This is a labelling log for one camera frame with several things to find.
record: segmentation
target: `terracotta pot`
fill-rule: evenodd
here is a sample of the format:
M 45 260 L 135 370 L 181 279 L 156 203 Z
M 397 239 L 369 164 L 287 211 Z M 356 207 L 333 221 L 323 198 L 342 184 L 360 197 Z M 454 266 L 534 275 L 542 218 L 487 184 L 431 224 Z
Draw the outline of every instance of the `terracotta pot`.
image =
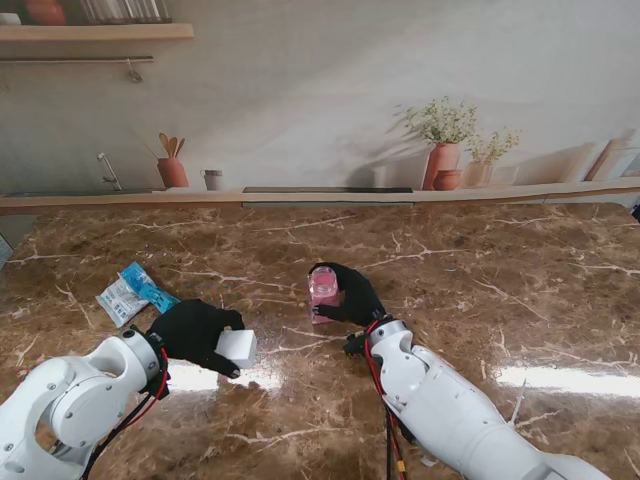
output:
M 457 143 L 438 143 L 429 154 L 427 171 L 422 182 L 423 190 L 433 190 L 433 181 L 440 170 L 455 170 L 460 160 Z
M 455 190 L 460 183 L 462 170 L 440 170 L 433 180 L 433 188 L 439 191 Z
M 66 25 L 64 10 L 56 0 L 26 0 L 29 15 L 38 25 Z
M 484 187 L 489 185 L 491 175 L 493 174 L 493 165 L 487 163 L 471 162 L 467 165 L 462 177 L 463 187 Z
M 177 158 L 159 158 L 158 171 L 167 188 L 172 187 L 188 187 L 189 180 L 184 171 L 184 167 Z

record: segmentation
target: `wall shelf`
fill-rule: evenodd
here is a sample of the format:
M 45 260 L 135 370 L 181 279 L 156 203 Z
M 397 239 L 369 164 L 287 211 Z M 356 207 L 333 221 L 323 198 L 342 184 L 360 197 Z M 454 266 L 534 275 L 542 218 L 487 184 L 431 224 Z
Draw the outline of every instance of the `wall shelf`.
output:
M 103 42 L 120 40 L 185 40 L 193 38 L 189 23 L 41 27 L 0 26 L 0 42 Z

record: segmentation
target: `pink container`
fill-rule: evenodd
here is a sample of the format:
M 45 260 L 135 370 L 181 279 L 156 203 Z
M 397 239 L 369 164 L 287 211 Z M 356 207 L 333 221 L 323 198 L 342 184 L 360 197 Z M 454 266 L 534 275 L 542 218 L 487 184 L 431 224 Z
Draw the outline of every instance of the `pink container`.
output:
M 311 294 L 311 307 L 316 305 L 340 306 L 340 292 L 338 291 L 338 279 L 329 267 L 318 267 L 309 275 L 309 293 Z M 330 322 L 331 319 L 311 312 L 311 323 Z

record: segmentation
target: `white box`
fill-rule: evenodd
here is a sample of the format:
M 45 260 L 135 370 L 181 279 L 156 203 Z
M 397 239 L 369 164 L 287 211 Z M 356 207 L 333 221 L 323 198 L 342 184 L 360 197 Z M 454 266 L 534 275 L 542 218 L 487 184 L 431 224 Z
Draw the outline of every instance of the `white box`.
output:
M 256 361 L 256 344 L 253 330 L 225 330 L 218 339 L 216 353 L 239 368 L 251 368 Z

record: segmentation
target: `brown marble table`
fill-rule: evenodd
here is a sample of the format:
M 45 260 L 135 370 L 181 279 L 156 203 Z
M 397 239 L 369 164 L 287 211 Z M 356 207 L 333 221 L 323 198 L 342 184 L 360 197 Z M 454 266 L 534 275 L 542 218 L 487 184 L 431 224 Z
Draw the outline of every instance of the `brown marble table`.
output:
M 526 377 L 516 428 L 534 445 L 631 480 L 639 234 L 613 205 L 43 216 L 0 272 L 0 401 L 39 362 L 116 333 L 94 297 L 135 260 L 180 298 L 242 312 L 258 362 L 234 381 L 172 362 L 172 395 L 115 442 L 92 479 L 383 478 L 380 401 L 365 362 L 341 348 L 356 329 L 309 320 L 307 270 L 334 260 L 366 273 L 415 340 L 507 418 Z M 146 328 L 155 315 L 147 307 L 135 322 Z M 459 478 L 404 448 L 411 478 Z

